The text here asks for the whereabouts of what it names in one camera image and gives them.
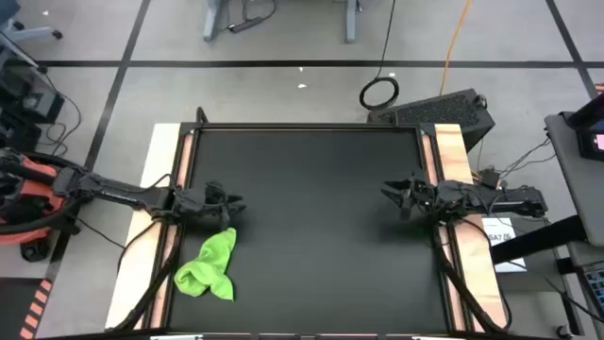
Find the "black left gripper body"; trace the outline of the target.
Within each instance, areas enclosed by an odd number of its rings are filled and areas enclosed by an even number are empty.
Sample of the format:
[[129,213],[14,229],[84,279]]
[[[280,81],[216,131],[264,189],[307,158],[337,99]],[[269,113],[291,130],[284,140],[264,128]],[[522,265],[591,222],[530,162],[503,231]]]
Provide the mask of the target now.
[[176,190],[173,211],[178,219],[196,220],[220,230],[226,230],[230,222],[227,192],[215,181],[208,182],[203,192]]

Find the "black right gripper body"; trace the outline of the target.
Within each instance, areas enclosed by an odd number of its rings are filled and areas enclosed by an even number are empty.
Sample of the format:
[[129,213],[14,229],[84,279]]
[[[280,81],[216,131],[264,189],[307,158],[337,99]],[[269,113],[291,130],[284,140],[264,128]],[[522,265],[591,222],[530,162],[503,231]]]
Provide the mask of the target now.
[[433,184],[412,178],[407,191],[408,208],[417,208],[424,214],[440,214],[445,211],[445,203],[440,199],[438,189]]

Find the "green microfibre towel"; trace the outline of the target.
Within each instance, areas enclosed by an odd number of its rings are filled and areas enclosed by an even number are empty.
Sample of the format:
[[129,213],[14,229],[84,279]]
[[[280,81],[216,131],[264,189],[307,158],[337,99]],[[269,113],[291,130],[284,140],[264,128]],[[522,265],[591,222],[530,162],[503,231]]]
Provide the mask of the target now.
[[233,301],[234,287],[226,272],[236,241],[234,228],[212,235],[202,244],[198,255],[175,273],[177,290],[194,298],[209,290],[219,299]]

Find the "black power adapter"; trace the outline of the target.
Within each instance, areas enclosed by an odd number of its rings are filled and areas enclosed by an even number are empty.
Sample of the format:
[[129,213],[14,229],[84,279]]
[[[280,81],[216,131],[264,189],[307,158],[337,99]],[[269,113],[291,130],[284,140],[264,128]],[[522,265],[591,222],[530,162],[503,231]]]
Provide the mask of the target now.
[[482,186],[497,189],[500,182],[500,173],[494,168],[486,168],[478,172],[480,184]]

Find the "white paper sheet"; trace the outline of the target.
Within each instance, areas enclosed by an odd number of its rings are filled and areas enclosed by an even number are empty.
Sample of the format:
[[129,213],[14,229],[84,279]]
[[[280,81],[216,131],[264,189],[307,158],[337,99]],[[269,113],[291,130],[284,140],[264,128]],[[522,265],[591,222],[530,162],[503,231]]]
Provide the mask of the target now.
[[[489,237],[492,247],[516,237],[516,229],[512,227],[510,218],[498,219],[494,217],[485,217],[482,219],[482,225]],[[498,274],[520,273],[526,271],[527,268],[523,258],[495,265],[495,272]]]

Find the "black computer tower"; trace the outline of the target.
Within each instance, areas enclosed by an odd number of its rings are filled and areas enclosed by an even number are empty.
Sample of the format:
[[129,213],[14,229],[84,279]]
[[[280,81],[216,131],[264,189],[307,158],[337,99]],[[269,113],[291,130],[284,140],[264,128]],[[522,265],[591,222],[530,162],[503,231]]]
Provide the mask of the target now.
[[495,126],[486,97],[474,89],[372,111],[367,122],[385,125],[457,124],[469,152]]

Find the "grey side table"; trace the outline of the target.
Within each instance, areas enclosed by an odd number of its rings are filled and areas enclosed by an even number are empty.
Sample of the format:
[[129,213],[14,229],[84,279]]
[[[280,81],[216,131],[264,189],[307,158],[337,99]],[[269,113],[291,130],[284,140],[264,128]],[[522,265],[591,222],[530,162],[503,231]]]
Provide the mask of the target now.
[[604,247],[604,161],[581,157],[576,132],[562,116],[548,115],[545,125],[587,240]]

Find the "orange vacuum cleaner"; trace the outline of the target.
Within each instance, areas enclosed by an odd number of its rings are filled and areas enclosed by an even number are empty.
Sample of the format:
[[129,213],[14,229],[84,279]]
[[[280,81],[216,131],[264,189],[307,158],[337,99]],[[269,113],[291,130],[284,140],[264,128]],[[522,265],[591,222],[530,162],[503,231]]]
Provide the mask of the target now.
[[44,155],[31,158],[13,148],[0,149],[0,246],[19,246],[30,263],[48,256],[51,230],[71,208],[53,192],[58,174]]

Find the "grey desk leg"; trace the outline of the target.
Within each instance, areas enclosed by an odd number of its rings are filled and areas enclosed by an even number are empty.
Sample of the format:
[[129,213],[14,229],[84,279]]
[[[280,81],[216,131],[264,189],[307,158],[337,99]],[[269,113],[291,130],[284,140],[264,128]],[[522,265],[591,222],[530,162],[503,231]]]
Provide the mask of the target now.
[[203,39],[206,43],[213,41],[218,34],[218,24],[226,0],[207,0],[207,13],[204,23]]
[[356,40],[356,16],[361,11],[360,0],[345,0],[345,41]]

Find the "black power strip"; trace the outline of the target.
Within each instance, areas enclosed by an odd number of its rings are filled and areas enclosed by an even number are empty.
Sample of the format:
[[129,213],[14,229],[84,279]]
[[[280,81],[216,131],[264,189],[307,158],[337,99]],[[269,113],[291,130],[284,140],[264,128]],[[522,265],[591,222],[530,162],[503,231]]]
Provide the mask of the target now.
[[252,19],[247,19],[247,20],[245,20],[245,21],[243,21],[242,23],[239,23],[239,24],[229,25],[227,27],[227,29],[231,33],[236,34],[236,33],[245,31],[245,30],[247,30],[247,29],[249,29],[249,28],[251,28],[253,26],[257,26],[257,25],[261,24],[263,21],[264,21],[263,17],[254,17]]

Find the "black monitor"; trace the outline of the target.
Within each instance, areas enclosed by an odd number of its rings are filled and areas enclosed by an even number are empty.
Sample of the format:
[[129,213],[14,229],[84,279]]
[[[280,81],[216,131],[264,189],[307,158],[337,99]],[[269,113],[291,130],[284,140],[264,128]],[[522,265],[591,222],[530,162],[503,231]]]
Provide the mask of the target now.
[[604,93],[575,112],[561,113],[565,124],[575,131],[582,158],[604,162]]

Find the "black keypad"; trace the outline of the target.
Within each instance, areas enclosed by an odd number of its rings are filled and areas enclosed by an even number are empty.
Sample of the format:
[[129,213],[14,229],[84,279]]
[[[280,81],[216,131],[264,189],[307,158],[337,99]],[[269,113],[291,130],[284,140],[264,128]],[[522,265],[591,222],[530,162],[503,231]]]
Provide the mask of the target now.
[[594,304],[604,313],[604,267],[586,269],[584,278]]

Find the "orange striped floor mat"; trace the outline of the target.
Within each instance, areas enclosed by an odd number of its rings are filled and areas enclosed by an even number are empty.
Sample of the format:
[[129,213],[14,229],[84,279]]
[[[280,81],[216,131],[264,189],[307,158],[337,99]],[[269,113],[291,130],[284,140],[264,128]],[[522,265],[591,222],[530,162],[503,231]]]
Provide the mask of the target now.
[[0,278],[0,340],[33,340],[40,326],[52,282]]

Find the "black equipment box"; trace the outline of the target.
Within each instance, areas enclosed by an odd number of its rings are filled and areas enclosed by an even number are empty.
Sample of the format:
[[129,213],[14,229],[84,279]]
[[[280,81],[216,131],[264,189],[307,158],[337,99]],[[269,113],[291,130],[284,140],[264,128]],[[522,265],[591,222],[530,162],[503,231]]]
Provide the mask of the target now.
[[36,71],[5,65],[0,71],[0,104],[33,124],[53,124],[64,99]]

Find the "grey office chair base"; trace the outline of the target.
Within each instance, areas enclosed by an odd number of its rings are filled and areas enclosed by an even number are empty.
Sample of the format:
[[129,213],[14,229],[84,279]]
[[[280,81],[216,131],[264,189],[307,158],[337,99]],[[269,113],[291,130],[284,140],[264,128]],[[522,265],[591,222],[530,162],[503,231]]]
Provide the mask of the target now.
[[43,26],[36,28],[25,28],[25,26],[13,19],[9,19],[0,25],[0,32],[15,42],[41,39],[45,37],[54,37],[57,40],[63,38],[62,33],[52,26]]

